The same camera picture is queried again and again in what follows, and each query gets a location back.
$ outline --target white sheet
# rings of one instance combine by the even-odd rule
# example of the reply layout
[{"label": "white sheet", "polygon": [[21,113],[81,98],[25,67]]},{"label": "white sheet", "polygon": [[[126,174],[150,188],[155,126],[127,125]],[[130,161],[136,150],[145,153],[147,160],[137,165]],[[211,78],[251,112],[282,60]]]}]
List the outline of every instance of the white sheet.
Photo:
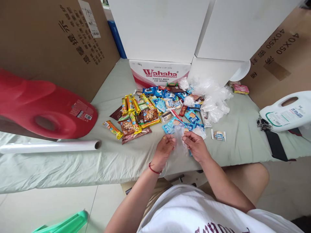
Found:
[{"label": "white sheet", "polygon": [[[98,151],[0,154],[0,194],[21,192],[33,188],[72,187],[136,180],[148,166],[156,145],[163,136],[162,124],[153,131],[124,145],[102,126],[109,115],[121,105],[121,98],[135,89],[127,60],[121,59],[112,70],[92,104],[99,117],[91,132],[81,140],[101,140]],[[206,130],[205,140],[212,157],[220,166],[273,160],[265,133],[257,128],[258,107],[249,96],[234,94],[228,101],[230,113],[213,129],[226,131],[227,142],[212,140]],[[309,156],[311,142],[289,132],[279,133],[289,159]],[[15,142],[38,142],[40,139],[0,133],[0,145]],[[170,157],[161,176],[201,169],[189,157]]]}]

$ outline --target cardboard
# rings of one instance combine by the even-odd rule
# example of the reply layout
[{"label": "cardboard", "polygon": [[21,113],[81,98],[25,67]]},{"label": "cardboard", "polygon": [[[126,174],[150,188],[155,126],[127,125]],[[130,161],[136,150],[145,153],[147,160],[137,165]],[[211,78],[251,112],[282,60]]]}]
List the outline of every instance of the cardboard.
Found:
[{"label": "cardboard", "polygon": [[191,64],[163,61],[129,60],[138,89],[166,86],[188,77]]},{"label": "cardboard", "polygon": [[295,8],[251,58],[242,85],[260,109],[311,90],[311,12]]},{"label": "cardboard", "polygon": [[120,55],[101,2],[84,2],[100,38],[88,30],[86,10],[78,0],[3,3],[1,68],[26,79],[51,81],[91,102]]}]

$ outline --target plastic wrap roll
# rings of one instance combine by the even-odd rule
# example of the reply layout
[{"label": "plastic wrap roll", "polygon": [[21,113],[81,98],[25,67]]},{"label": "plastic wrap roll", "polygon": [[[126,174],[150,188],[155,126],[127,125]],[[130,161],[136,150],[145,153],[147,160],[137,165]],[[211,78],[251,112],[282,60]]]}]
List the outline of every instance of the plastic wrap roll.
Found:
[{"label": "plastic wrap roll", "polygon": [[0,147],[2,154],[25,154],[62,151],[97,150],[100,141],[9,143]]}]

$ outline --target red string bracelet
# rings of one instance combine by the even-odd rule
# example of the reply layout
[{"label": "red string bracelet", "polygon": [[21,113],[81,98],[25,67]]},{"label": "red string bracelet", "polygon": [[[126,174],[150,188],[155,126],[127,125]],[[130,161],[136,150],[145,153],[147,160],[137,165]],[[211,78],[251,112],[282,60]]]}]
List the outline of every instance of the red string bracelet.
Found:
[{"label": "red string bracelet", "polygon": [[151,164],[151,162],[149,163],[149,168],[150,168],[151,171],[153,171],[154,173],[159,174],[159,175],[162,173],[163,170],[160,171],[160,172],[156,172],[155,170],[153,170],[153,169],[151,168],[150,164]]}]

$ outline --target wahaha logo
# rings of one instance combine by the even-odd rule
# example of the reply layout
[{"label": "wahaha logo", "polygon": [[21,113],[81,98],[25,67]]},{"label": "wahaha logo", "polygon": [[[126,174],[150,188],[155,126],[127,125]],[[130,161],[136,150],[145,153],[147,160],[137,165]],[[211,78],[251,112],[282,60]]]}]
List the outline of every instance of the wahaha logo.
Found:
[{"label": "wahaha logo", "polygon": [[176,73],[171,73],[170,71],[169,72],[153,72],[153,70],[146,70],[146,69],[143,69],[146,76],[147,77],[170,77],[170,78],[177,78],[177,74]]}]

